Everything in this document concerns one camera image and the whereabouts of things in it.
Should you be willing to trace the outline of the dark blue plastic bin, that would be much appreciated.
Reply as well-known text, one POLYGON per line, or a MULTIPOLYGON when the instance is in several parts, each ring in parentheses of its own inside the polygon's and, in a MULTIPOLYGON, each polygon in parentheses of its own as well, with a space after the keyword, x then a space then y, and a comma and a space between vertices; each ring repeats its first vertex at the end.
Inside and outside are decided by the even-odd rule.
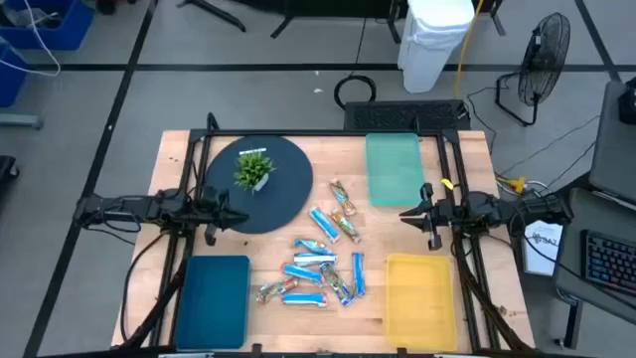
POLYGON ((246 340, 250 261, 193 256, 177 312, 174 344, 184 351, 238 349, 246 340))

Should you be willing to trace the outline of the small blue crate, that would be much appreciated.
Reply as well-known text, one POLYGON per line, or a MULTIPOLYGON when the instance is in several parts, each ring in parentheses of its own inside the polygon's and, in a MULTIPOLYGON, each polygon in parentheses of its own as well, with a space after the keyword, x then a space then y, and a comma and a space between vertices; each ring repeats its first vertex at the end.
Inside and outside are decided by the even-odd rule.
POLYGON ((11 106, 24 83, 29 66, 24 59, 6 43, 0 43, 0 107, 11 106))

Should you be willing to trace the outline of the teal plastic bin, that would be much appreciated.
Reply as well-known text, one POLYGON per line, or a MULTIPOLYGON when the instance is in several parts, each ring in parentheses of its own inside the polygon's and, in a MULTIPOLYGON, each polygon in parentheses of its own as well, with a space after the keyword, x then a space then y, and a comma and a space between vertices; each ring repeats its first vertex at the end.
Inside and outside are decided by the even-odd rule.
POLYGON ((424 171, 416 134, 368 134, 366 170, 373 206, 412 208, 421 201, 424 171))

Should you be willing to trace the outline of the white and blue granola bar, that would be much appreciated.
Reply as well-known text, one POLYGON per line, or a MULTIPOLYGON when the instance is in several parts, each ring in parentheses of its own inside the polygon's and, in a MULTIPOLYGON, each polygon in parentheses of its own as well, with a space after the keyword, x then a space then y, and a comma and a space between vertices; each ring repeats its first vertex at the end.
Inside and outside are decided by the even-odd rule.
POLYGON ((293 263, 299 267, 320 266, 323 264, 335 264, 338 256, 334 254, 297 253, 293 256, 293 263))

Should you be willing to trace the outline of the yellow plastic bin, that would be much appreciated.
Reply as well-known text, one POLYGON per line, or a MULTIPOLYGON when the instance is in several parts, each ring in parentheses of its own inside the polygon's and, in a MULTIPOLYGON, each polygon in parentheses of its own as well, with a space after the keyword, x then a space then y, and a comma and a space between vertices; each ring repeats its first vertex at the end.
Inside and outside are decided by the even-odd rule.
POLYGON ((457 338, 450 259, 389 255, 384 324, 386 336, 396 348, 454 351, 457 338))

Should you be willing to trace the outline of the black chair base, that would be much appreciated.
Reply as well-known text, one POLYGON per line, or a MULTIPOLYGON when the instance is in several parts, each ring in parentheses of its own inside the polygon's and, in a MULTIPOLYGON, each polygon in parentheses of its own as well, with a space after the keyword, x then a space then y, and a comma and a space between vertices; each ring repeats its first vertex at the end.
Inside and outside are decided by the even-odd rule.
POLYGON ((16 158, 0 155, 0 196, 4 195, 10 185, 19 177, 20 170, 16 158))

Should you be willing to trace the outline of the multicolour blue-ended granola bar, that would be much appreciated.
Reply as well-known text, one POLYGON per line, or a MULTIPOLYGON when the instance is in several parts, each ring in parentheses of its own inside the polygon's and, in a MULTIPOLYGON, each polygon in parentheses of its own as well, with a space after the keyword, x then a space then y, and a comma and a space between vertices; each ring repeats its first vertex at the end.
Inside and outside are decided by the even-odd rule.
POLYGON ((349 306, 355 298, 355 291, 351 285, 344 281, 335 265, 324 263, 320 266, 320 271, 325 282, 334 290, 341 304, 349 306))

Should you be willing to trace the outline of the white trash bin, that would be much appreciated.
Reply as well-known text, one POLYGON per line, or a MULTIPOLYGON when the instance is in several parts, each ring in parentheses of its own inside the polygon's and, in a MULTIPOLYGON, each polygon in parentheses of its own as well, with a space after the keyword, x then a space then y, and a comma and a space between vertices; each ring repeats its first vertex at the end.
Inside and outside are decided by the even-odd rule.
POLYGON ((397 67, 409 93, 433 89, 475 17, 472 0, 406 0, 397 67))

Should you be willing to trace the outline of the black perforated case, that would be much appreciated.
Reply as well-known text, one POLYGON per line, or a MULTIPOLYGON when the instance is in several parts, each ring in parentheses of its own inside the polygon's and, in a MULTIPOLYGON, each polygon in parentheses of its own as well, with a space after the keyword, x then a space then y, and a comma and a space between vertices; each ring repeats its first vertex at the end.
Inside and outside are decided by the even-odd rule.
POLYGON ((348 102, 345 130, 469 130, 470 114, 462 100, 348 102))

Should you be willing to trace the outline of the large blue crate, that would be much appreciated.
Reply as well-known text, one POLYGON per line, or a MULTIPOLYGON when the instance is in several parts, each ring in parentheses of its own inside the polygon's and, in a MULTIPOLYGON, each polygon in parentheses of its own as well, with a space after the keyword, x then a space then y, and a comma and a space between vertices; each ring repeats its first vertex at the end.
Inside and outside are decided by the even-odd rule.
POLYGON ((60 21, 54 20, 51 26, 38 26, 38 34, 49 50, 70 51, 80 46, 94 15, 94 11, 82 0, 5 0, 3 9, 26 12, 27 26, 0 26, 0 37, 17 49, 41 49, 31 27, 26 2, 33 13, 40 9, 46 15, 57 13, 60 18, 60 21))

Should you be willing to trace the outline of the granola bar with orange end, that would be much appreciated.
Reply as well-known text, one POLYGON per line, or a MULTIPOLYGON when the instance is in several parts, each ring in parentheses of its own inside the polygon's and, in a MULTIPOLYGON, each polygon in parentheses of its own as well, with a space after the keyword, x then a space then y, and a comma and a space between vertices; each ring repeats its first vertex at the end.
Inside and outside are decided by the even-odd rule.
POLYGON ((324 292, 289 292, 281 296, 284 304, 293 305, 316 305, 326 307, 328 304, 327 295, 324 292))

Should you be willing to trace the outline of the black fabric partition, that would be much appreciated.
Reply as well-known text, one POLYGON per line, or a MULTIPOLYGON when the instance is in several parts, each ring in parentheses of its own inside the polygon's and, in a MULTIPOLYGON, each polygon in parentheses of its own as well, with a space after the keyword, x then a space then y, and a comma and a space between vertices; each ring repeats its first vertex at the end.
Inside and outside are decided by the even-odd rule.
POLYGON ((463 40, 480 12, 495 16, 504 0, 233 0, 253 9, 291 17, 384 18, 398 43, 398 18, 405 37, 421 44, 463 40))

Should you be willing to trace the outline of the grey flat panel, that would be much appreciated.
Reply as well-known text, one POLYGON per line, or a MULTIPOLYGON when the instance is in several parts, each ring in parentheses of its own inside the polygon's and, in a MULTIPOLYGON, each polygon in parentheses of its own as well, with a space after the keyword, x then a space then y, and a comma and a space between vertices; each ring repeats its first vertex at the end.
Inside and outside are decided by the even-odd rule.
POLYGON ((597 189, 636 204, 636 125, 619 119, 618 99, 624 91, 620 81, 606 85, 589 181, 597 189))

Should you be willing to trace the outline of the black metal rig frame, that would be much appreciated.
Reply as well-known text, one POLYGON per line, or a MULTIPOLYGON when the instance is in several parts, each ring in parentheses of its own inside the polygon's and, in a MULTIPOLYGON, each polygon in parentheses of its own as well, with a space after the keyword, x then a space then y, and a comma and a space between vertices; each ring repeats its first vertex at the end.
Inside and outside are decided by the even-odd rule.
MULTIPOLYGON (((397 353, 385 335, 386 259, 390 254, 449 255, 451 234, 440 228, 443 248, 430 252, 428 238, 419 230, 402 223, 398 213, 407 208, 377 208, 368 199, 365 158, 365 135, 343 131, 311 130, 287 136, 309 157, 314 187, 305 207, 289 226, 277 231, 249 236, 230 230, 217 233, 213 247, 205 243, 202 228, 196 232, 194 255, 245 255, 251 263, 251 298, 245 345, 262 345, 264 353, 397 353), (365 253, 367 295, 349 307, 337 302, 331 289, 328 306, 284 305, 275 299, 265 305, 254 302, 254 292, 263 284, 283 278, 281 266, 290 262, 295 250, 293 239, 321 240, 322 231, 310 219, 307 210, 318 206, 332 210, 337 202, 328 183, 338 178, 358 208, 354 225, 362 232, 362 241, 354 245, 346 237, 335 245, 339 253, 338 270, 346 281, 351 279, 351 252, 365 253)), ((149 192, 179 185, 190 131, 164 131, 157 152, 149 192)), ((459 139, 470 190, 497 195, 497 185, 485 134, 460 131, 459 139)), ((159 295, 164 266, 178 265, 187 239, 162 238, 146 252, 136 265, 129 281, 124 324, 128 336, 141 324, 159 295)), ((528 345, 535 346, 526 302, 521 290, 515 256, 502 241, 486 237, 479 241, 491 299, 508 324, 528 345)))

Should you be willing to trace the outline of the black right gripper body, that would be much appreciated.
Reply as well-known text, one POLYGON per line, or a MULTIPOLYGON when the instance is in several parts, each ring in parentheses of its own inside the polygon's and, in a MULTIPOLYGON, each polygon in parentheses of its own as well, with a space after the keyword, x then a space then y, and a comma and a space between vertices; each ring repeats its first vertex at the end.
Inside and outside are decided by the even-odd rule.
POLYGON ((442 248, 441 236, 437 227, 443 226, 451 229, 450 250, 456 251, 457 238, 455 237, 452 221, 458 219, 458 209, 451 203, 450 199, 440 199, 435 204, 432 203, 433 188, 431 183, 424 183, 420 189, 423 207, 422 231, 429 232, 428 248, 431 251, 438 251, 442 248))

